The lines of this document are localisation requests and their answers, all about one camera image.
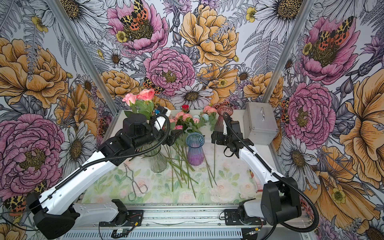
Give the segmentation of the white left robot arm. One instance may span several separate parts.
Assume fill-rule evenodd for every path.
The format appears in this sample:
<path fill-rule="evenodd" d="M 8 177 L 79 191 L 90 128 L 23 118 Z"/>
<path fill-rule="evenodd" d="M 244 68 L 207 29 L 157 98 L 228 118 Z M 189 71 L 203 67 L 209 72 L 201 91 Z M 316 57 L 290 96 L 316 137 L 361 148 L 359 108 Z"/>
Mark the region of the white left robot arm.
<path fill-rule="evenodd" d="M 54 240 L 73 227 L 99 222 L 116 226 L 125 224 L 129 212 L 120 200 L 90 205 L 75 201 L 88 187 L 127 158 L 144 154 L 139 149 L 165 136 L 162 129 L 169 125 L 169 114 L 157 114 L 150 121 L 143 114 L 131 114 L 124 119 L 123 128 L 104 141 L 73 173 L 41 194 L 29 194 L 27 206 L 43 236 Z"/>

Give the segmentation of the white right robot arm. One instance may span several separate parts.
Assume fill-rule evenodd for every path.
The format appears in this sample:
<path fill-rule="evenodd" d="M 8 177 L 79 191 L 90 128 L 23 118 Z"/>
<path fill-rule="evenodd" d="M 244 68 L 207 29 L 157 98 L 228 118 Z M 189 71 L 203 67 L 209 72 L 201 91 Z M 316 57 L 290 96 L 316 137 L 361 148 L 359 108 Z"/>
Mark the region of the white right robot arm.
<path fill-rule="evenodd" d="M 285 178 L 263 159 L 253 142 L 243 138 L 240 123 L 227 112 L 223 114 L 223 126 L 223 131 L 212 133 L 212 143 L 225 146 L 225 150 L 246 163 L 263 185 L 261 200 L 251 199 L 239 204 L 240 221 L 250 224 L 255 218 L 261 218 L 272 226 L 282 225 L 303 233 L 303 228 L 286 223 L 302 215 L 300 191 L 295 181 Z"/>

